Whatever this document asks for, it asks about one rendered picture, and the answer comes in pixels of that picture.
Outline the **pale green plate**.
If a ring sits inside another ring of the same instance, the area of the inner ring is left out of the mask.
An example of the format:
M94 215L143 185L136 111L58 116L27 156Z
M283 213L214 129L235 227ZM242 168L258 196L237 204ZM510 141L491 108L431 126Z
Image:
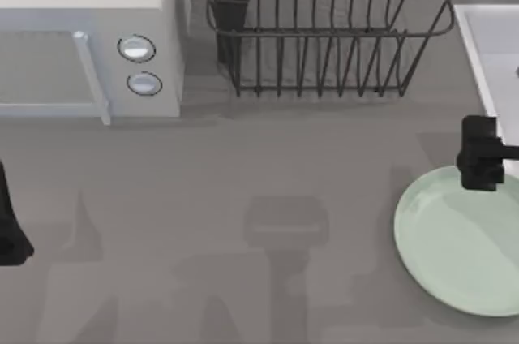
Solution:
M471 191L454 166L431 170L402 193L393 239L410 276L460 312L519 317L519 175Z

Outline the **round silver microwave knob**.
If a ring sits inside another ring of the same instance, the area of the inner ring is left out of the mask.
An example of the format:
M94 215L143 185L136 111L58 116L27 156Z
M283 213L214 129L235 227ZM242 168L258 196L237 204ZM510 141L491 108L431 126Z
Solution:
M129 75L126 83L130 91L142 97L153 97L163 88L161 79L157 75L148 71Z
M127 61L145 63L151 61L157 52L153 42L142 35L131 35L118 40L117 50Z

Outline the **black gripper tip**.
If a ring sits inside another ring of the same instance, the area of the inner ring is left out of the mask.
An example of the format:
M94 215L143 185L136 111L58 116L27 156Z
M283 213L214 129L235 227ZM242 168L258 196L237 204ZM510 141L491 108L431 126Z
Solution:
M0 267L23 265L33 257L34 251L34 246L16 218L5 168L0 161Z

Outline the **white sink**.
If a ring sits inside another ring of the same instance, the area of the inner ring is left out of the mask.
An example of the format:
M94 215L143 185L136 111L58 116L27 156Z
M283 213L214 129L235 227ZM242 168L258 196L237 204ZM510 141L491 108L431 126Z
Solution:
M507 145L519 145L519 4L454 7L465 51L488 117ZM519 179L519 161L504 161L504 182Z

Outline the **microwave oven glass door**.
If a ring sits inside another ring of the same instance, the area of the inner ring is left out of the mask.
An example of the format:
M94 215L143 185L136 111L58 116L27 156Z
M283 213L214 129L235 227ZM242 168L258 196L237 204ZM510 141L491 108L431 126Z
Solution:
M88 34L97 70L96 30L88 9L0 7L0 118L101 119L71 35Z

